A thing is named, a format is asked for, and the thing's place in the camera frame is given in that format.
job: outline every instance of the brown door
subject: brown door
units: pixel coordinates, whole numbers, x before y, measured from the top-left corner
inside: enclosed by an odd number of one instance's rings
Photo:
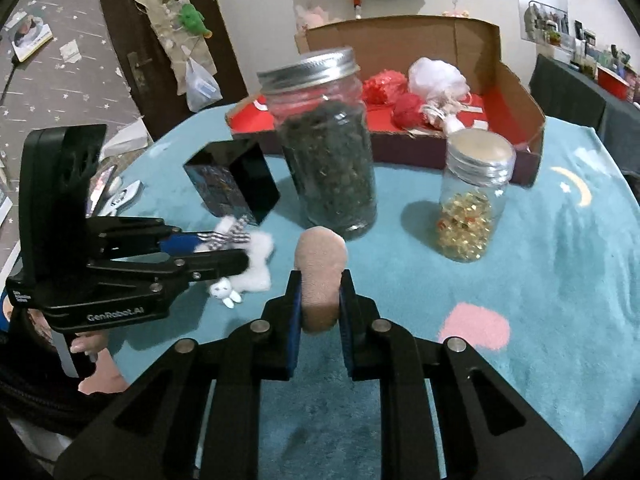
[[[226,33],[225,22],[216,0],[190,0],[213,32],[207,40],[216,63],[216,81],[223,99],[216,106],[232,104],[247,96],[246,86],[238,68],[236,55]],[[148,17],[133,0],[100,0],[111,43],[118,56],[131,95],[154,139],[159,139],[174,126],[193,115],[184,95],[176,95],[176,81],[170,62],[158,38],[151,29]],[[136,83],[130,67],[130,53],[135,53],[144,78]]]

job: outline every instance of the jar of gold beads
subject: jar of gold beads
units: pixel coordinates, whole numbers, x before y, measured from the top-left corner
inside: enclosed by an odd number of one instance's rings
[[[467,129],[447,138],[447,167],[436,226],[440,252],[452,260],[482,258],[504,210],[515,150],[503,136]]]

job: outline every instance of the bolt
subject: bolt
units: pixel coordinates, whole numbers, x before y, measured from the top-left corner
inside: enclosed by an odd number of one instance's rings
[[[391,322],[388,319],[376,319],[371,323],[371,328],[374,332],[389,332],[391,330]]]
[[[249,325],[251,332],[255,332],[257,334],[264,334],[268,332],[271,328],[271,324],[264,319],[256,319],[254,322]]]
[[[174,345],[174,349],[178,354],[188,354],[194,348],[196,348],[196,343],[193,339],[180,339],[180,341]]]
[[[465,340],[459,337],[452,337],[447,341],[447,346],[449,350],[453,350],[454,352],[462,352],[466,349]]]

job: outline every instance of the small glass jar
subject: small glass jar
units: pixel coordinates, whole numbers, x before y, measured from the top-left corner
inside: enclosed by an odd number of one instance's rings
[[[353,49],[340,48],[258,74],[306,217],[345,238],[376,219],[359,69]]]
[[[510,142],[492,132],[467,129],[448,137],[436,226],[444,256],[482,258],[504,210],[515,157]]]

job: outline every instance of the green duck toy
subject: green duck toy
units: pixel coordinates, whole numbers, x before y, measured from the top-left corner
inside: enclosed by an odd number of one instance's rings
[[[207,27],[204,26],[204,16],[198,12],[192,4],[184,4],[180,9],[180,22],[191,34],[201,34],[209,39],[213,36]]]

